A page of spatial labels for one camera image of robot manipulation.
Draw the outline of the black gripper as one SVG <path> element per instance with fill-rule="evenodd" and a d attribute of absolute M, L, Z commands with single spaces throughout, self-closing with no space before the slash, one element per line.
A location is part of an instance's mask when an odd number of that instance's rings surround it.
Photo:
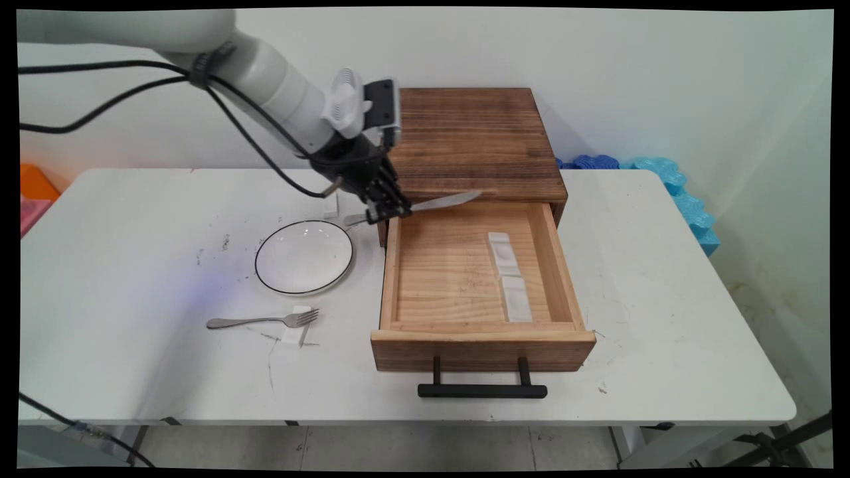
<path fill-rule="evenodd" d="M 364 134 L 352 139 L 333 134 L 325 145 L 309 154 L 310 166 L 329 181 L 340 179 L 340 189 L 365 200 L 365 222 L 378 224 L 412 214 L 412 203 L 397 179 L 383 173 L 386 149 Z"/>

